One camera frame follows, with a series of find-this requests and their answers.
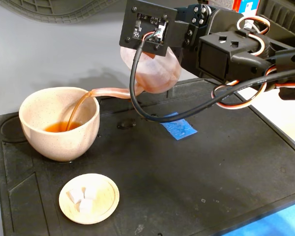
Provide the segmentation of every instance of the circuit board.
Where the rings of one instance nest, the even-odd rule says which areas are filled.
[[[162,18],[151,17],[142,13],[138,13],[132,37],[136,39],[142,39],[146,33],[161,29],[160,33],[150,38],[149,41],[158,44],[164,44],[167,26],[168,21],[163,20]]]

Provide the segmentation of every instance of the blue painter's tape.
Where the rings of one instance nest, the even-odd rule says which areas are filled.
[[[167,115],[167,117],[177,115],[178,113],[172,113],[170,115]],[[162,126],[164,126],[167,131],[176,139],[180,140],[182,138],[185,138],[189,135],[195,134],[198,131],[192,128],[192,126],[185,120],[180,119],[173,122],[168,123],[161,123]]]

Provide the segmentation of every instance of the small wooden plate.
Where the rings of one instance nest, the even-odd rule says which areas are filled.
[[[91,213],[80,213],[80,203],[73,204],[68,191],[81,188],[83,193],[87,186],[97,189]],[[85,174],[70,180],[61,190],[59,205],[63,214],[70,220],[84,225],[95,224],[107,219],[116,209],[119,202],[117,185],[108,177],[99,174]]]

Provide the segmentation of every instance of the blue surface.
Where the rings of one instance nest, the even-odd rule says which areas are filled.
[[[295,205],[224,236],[295,236]]]
[[[167,117],[177,115],[178,113],[172,113],[170,115],[167,115]],[[162,126],[164,126],[167,131],[176,139],[180,140],[182,138],[185,138],[189,135],[197,133],[197,130],[192,128],[192,126],[185,120],[180,119],[173,122],[168,123],[161,123]]]
[[[252,2],[252,7],[251,7],[251,10],[255,10],[258,8],[258,4],[259,4],[259,0],[241,0],[241,3],[240,3],[240,7],[239,7],[239,13],[243,13],[246,11],[246,6],[247,6],[247,3],[250,3]]]

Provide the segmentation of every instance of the stream of tea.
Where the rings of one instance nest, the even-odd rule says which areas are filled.
[[[75,113],[77,112],[79,106],[85,101],[85,99],[87,99],[88,97],[91,97],[91,95],[92,95],[92,93],[91,93],[91,92],[88,92],[88,93],[84,94],[84,95],[80,98],[80,100],[78,101],[77,105],[75,105],[75,107],[74,107],[74,109],[73,109],[73,111],[72,111],[72,114],[71,114],[71,116],[70,116],[70,119],[69,119],[69,121],[68,121],[68,125],[67,125],[67,128],[65,129],[65,131],[69,131],[69,130],[71,130],[70,127],[71,127],[71,125],[72,125],[72,121],[73,121],[73,118],[74,118]]]

